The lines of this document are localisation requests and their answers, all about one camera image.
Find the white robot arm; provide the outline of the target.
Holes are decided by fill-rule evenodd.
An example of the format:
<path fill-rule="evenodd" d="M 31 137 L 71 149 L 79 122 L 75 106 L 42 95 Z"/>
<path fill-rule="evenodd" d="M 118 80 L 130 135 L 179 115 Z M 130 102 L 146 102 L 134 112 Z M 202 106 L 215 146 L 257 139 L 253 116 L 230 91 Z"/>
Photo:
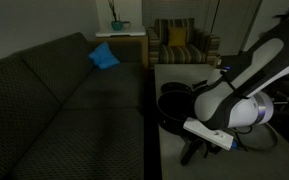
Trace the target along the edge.
<path fill-rule="evenodd" d="M 210 130 L 263 124 L 274 106 L 262 90 L 289 74 L 289 18 L 266 32 L 241 56 L 248 63 L 220 72 L 200 91 L 194 111 Z"/>

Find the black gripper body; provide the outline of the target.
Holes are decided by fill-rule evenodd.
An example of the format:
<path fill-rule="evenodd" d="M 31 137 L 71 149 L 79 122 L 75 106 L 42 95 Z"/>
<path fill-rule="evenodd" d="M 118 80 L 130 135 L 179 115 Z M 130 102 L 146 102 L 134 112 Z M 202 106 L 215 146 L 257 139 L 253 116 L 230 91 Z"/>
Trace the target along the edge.
<path fill-rule="evenodd" d="M 204 144 L 205 144 L 205 147 L 206 147 L 206 150 L 205 150 L 205 153 L 204 153 L 204 158 L 206 158 L 209 153 L 218 154 L 222 150 L 222 148 L 220 146 L 212 145 L 212 143 L 209 142 L 209 141 L 204 141 Z"/>

